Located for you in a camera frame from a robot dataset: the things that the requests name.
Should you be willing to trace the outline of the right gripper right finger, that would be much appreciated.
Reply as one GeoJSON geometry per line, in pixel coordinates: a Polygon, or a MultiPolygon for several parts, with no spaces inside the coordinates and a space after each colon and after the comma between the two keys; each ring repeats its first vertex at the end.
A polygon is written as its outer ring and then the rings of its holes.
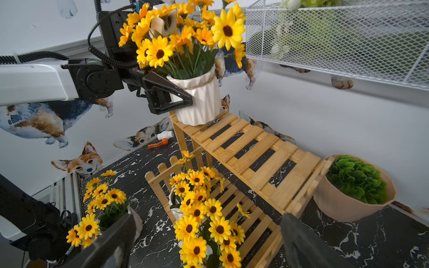
{"type": "Polygon", "coordinates": [[[290,268],[352,268],[322,238],[291,213],[282,216],[280,230],[290,268]]]}

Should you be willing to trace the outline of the wooden two-tier shelf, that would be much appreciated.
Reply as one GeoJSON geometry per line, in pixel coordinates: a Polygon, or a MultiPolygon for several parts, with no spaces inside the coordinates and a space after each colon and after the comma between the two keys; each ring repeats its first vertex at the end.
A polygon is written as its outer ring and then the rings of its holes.
{"type": "MultiPolygon", "coordinates": [[[[180,149],[194,155],[187,168],[214,168],[212,162],[216,160],[281,214],[299,217],[332,165],[332,160],[305,153],[229,113],[200,126],[183,124],[175,113],[170,118],[180,149]]],[[[173,226],[175,221],[168,208],[170,178],[180,172],[178,160],[172,157],[170,166],[159,164],[159,174],[145,175],[173,226]]],[[[245,231],[245,242],[238,248],[242,268],[261,268],[261,261],[254,258],[268,256],[268,242],[274,241],[272,233],[278,224],[229,180],[225,179],[223,193],[218,184],[212,189],[223,216],[245,231]]]]}

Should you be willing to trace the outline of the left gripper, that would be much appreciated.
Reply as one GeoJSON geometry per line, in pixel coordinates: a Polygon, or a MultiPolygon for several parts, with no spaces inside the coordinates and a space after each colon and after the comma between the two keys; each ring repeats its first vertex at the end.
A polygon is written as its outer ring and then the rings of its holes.
{"type": "Polygon", "coordinates": [[[149,109],[155,115],[193,105],[189,93],[152,69],[121,69],[120,77],[131,92],[136,92],[137,97],[147,99],[149,109]]]}

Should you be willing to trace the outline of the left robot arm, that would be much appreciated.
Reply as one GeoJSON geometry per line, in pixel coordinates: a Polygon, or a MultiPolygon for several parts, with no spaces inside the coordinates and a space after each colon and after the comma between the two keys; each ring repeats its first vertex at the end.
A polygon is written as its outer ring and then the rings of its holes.
{"type": "Polygon", "coordinates": [[[185,90],[156,74],[154,68],[140,69],[136,45],[119,47],[120,23],[133,10],[141,11],[145,1],[131,1],[115,11],[103,11],[95,1],[97,23],[105,45],[93,45],[89,59],[71,60],[51,51],[37,51],[1,57],[1,106],[82,99],[95,103],[128,86],[137,97],[146,98],[151,113],[160,115],[193,105],[185,90]]]}

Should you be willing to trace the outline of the green fern plant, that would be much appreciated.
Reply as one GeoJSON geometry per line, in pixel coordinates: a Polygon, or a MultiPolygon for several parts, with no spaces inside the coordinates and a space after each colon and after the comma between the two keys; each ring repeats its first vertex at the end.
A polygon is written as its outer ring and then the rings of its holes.
{"type": "Polygon", "coordinates": [[[342,4],[343,0],[281,0],[279,7],[295,11],[299,8],[332,7],[342,4]]]}

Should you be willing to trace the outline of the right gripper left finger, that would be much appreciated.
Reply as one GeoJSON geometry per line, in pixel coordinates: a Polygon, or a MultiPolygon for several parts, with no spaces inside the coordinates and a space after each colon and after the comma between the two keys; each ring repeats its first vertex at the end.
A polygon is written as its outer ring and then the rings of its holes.
{"type": "Polygon", "coordinates": [[[132,208],[64,268],[127,268],[131,250],[143,230],[143,220],[132,208]]]}

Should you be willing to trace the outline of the beige pot green plant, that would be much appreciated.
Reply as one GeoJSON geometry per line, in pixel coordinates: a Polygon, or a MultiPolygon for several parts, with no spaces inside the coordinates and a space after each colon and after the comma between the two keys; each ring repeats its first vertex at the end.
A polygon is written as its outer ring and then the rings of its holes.
{"type": "Polygon", "coordinates": [[[318,208],[339,222],[354,222],[393,203],[396,187],[378,166],[362,158],[335,154],[313,196],[318,208]]]}

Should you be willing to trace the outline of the sunflower pot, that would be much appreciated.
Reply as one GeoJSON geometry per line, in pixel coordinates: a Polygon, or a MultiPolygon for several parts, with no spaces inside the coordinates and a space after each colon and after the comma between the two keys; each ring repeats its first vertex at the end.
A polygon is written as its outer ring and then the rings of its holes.
{"type": "Polygon", "coordinates": [[[242,267],[238,248],[245,242],[245,231],[223,216],[220,201],[193,201],[190,195],[181,200],[175,196],[170,209],[183,268],[242,267]]]}
{"type": "Polygon", "coordinates": [[[108,170],[101,174],[106,178],[102,182],[99,177],[93,178],[86,185],[84,200],[89,201],[86,214],[78,224],[72,227],[66,238],[67,243],[72,247],[90,246],[99,235],[107,231],[122,216],[130,214],[135,221],[136,231],[134,241],[136,241],[143,230],[143,220],[130,206],[127,195],[122,190],[110,186],[111,179],[117,173],[108,170]]]}
{"type": "Polygon", "coordinates": [[[178,121],[185,125],[204,125],[221,112],[216,61],[231,58],[242,67],[245,57],[243,34],[245,14],[238,3],[220,15],[210,11],[213,1],[176,3],[177,32],[169,37],[151,38],[149,4],[127,16],[120,28],[120,47],[128,41],[136,44],[140,69],[147,67],[166,75],[167,80],[184,89],[193,105],[176,110],[178,121]]]}
{"type": "Polygon", "coordinates": [[[203,166],[199,169],[189,169],[194,155],[188,151],[182,152],[178,160],[180,172],[170,178],[172,191],[169,197],[170,211],[173,220],[178,221],[183,216],[192,214],[201,220],[198,213],[206,209],[208,217],[214,219],[222,216],[220,201],[215,198],[213,186],[219,185],[220,193],[225,190],[225,178],[215,169],[203,166]]]}

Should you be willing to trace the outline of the white orange spray bottle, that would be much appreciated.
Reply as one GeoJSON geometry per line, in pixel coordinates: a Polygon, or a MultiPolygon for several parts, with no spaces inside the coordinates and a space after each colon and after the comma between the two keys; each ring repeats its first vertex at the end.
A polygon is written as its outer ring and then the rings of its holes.
{"type": "Polygon", "coordinates": [[[160,134],[157,134],[157,139],[159,140],[159,142],[156,144],[150,144],[147,147],[149,149],[153,149],[153,148],[162,147],[164,145],[167,145],[167,144],[169,144],[169,140],[171,138],[173,138],[173,136],[174,136],[173,131],[163,131],[160,134]]]}

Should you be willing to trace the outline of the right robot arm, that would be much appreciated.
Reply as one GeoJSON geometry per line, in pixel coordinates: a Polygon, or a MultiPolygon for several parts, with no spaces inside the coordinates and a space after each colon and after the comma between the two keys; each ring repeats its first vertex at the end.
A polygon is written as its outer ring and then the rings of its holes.
{"type": "MultiPolygon", "coordinates": [[[[59,210],[51,203],[37,201],[1,177],[1,228],[10,223],[10,240],[15,247],[27,251],[32,259],[57,260],[69,246],[67,229],[59,210]]],[[[136,237],[137,221],[131,213],[122,216],[94,244],[71,258],[65,268],[127,268],[136,237]]],[[[352,264],[341,257],[325,241],[310,231],[290,213],[283,216],[273,231],[274,241],[268,242],[268,256],[255,257],[260,267],[267,267],[276,250],[285,247],[291,268],[350,268],[352,264]]]]}

